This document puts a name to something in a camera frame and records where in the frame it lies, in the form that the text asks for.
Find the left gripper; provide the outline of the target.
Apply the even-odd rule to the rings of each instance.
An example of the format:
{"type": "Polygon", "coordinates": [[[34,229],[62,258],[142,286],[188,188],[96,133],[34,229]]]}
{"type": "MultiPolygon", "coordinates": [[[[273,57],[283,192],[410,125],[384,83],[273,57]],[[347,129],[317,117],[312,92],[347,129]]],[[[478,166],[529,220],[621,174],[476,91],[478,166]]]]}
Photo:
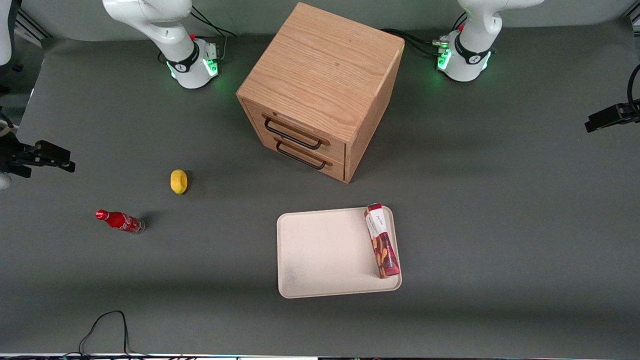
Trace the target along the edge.
{"type": "Polygon", "coordinates": [[[584,123],[588,133],[596,132],[610,126],[640,123],[640,101],[633,103],[614,104],[602,110],[603,114],[592,114],[584,123]]]}

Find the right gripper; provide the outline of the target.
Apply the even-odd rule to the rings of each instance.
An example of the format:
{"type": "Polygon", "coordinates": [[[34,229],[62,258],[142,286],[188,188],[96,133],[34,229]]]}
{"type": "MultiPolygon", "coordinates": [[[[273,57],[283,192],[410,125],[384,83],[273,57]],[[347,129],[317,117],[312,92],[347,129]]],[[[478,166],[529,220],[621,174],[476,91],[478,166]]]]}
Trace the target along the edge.
{"type": "Polygon", "coordinates": [[[70,157],[71,152],[54,143],[39,140],[35,145],[21,143],[15,134],[4,134],[0,137],[0,173],[14,174],[28,179],[35,167],[55,167],[75,173],[76,164],[73,161],[58,161],[44,157],[70,157]]]}

